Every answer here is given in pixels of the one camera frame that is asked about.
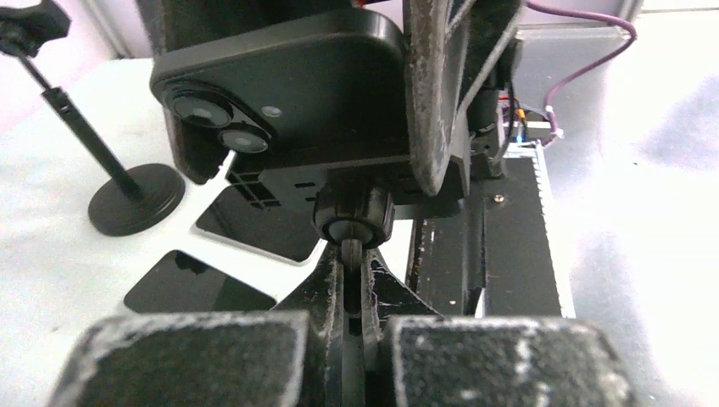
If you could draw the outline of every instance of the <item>purple cable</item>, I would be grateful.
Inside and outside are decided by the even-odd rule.
[[[581,68],[577,72],[567,76],[561,82],[557,83],[551,89],[549,89],[549,92],[547,92],[547,96],[544,97],[544,109],[547,112],[547,118],[549,119],[549,125],[552,128],[552,138],[562,137],[563,131],[560,129],[560,125],[557,122],[557,116],[555,114],[555,109],[552,107],[552,99],[554,98],[555,94],[557,92],[559,92],[560,90],[562,90],[562,88],[564,86],[566,86],[570,82],[574,81],[579,76],[582,76],[582,75],[586,74],[587,72],[589,72],[590,70],[593,70],[594,68],[597,68],[598,66],[611,61],[614,57],[616,57],[620,53],[623,53],[624,51],[626,51],[627,48],[629,48],[632,45],[632,43],[637,41],[637,29],[634,28],[634,25],[632,23],[630,23],[629,21],[620,19],[619,17],[615,17],[613,15],[593,13],[590,11],[571,11],[571,10],[564,10],[561,8],[552,8],[552,7],[547,7],[547,6],[542,6],[540,4],[536,4],[535,2],[531,2],[529,0],[527,0],[527,7],[534,11],[538,11],[539,13],[559,15],[561,17],[575,17],[578,19],[593,20],[593,21],[599,21],[602,23],[616,25],[616,26],[621,27],[624,30],[626,30],[630,36],[630,38],[614,52],[607,54],[606,56],[604,56],[601,59],[597,59],[596,61],[585,66],[584,68]]]

